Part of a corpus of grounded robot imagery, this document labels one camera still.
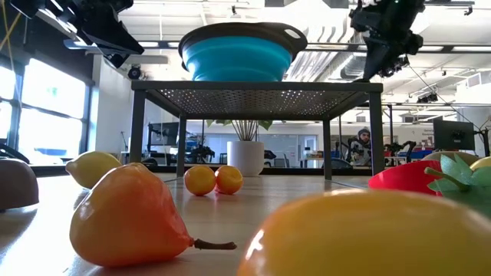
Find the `orange fruit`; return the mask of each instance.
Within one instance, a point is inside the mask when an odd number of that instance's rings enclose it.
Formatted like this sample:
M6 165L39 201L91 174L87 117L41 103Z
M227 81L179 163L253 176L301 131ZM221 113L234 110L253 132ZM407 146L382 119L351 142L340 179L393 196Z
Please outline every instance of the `orange fruit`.
M244 179L234 166L221 166L216 172L216 190L226 195L232 195L242 188Z
M204 196L215 188L215 174L208 166L198 165L184 174L184 185L196 196Z

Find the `white planter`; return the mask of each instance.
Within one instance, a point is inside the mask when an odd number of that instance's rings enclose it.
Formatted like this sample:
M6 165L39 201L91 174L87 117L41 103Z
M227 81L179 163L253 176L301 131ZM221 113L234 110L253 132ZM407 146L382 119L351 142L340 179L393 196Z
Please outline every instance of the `white planter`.
M258 176L264 168L264 143L227 142L227 164L239 169L242 176Z

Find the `yellow fruit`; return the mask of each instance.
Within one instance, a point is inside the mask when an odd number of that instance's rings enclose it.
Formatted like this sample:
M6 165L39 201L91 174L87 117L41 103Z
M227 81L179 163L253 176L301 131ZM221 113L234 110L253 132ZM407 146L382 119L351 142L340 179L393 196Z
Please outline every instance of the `yellow fruit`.
M477 160L472 165L470 165L470 168L471 170L476 170L487 166L491 166L491 157L484 157L482 159Z
M110 170L121 166L116 157L98 151L86 152L68 162L65 169L80 186L92 189Z
M334 191L282 206L245 250L238 276L490 275L491 221L447 199Z
M184 174L184 185L192 194L204 196L215 188L215 173L208 166L194 166Z
M216 190L226 195L233 195L242 188L244 180L240 171L234 166L221 166L216 172Z

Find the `wooden table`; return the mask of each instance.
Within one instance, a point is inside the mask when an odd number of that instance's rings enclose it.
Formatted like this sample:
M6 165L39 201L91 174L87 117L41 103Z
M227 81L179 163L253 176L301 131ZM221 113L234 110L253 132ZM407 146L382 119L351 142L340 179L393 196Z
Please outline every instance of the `wooden table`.
M163 179L173 178L160 175ZM338 177L364 185L367 178ZM234 275L245 246L261 222L283 203L299 196L342 189L320 176L248 178L237 195L190 195L182 181L169 181L189 233L211 242L234 241L235 251L188 249L174 261L131 268L101 268L78 257L68 229L74 208L87 195L70 176L38 179L38 205L0 214L0 275Z

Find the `red bowl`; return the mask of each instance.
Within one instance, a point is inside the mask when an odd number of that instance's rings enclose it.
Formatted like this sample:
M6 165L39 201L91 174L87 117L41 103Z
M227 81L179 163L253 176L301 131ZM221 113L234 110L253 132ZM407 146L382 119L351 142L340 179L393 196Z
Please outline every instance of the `red bowl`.
M432 196L441 196L427 187L439 177L424 173L424 169L430 167L439 172L442 171L440 162L434 160L408 163L394 168L386 169L372 177L368 185L372 189L395 189L409 192L422 192Z

